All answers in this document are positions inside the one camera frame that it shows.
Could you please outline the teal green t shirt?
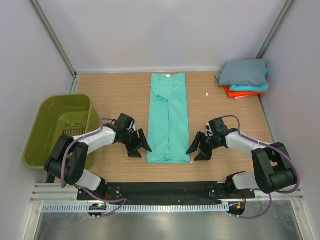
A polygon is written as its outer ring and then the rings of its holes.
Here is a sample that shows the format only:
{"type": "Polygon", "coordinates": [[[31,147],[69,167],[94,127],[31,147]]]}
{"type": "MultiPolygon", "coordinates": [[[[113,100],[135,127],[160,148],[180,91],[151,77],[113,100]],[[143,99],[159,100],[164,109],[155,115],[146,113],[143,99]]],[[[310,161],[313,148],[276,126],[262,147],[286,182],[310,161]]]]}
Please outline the teal green t shirt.
{"type": "Polygon", "coordinates": [[[148,163],[189,163],[190,146],[186,75],[153,73],[150,83],[148,163]]]}

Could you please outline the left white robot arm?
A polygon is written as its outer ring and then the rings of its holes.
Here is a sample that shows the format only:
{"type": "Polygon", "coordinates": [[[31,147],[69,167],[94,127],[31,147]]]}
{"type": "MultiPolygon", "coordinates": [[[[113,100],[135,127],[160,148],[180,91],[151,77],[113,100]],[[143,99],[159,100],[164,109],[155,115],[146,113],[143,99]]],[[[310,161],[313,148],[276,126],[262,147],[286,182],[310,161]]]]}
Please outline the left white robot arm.
{"type": "Polygon", "coordinates": [[[107,193],[106,180],[85,169],[87,157],[96,150],[123,144],[129,157],[141,158],[139,149],[152,152],[143,129],[136,129],[136,121],[122,113],[118,119],[102,124],[87,134],[61,135],[51,151],[44,170],[60,179],[61,187],[66,185],[81,188],[82,192],[101,199],[107,193]]]}

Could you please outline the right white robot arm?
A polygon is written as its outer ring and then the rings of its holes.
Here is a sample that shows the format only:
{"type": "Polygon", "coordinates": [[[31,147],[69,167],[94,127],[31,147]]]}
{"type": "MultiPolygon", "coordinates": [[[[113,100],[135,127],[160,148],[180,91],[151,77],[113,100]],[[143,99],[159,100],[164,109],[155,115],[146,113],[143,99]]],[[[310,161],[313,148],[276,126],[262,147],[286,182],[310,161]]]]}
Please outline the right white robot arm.
{"type": "Polygon", "coordinates": [[[291,194],[300,187],[301,177],[283,143],[267,143],[228,128],[224,118],[210,120],[199,131],[186,154],[199,151],[195,161],[209,161],[218,148],[236,150],[251,158],[252,172],[238,172],[226,178],[229,191],[260,190],[265,194],[291,194]]]}

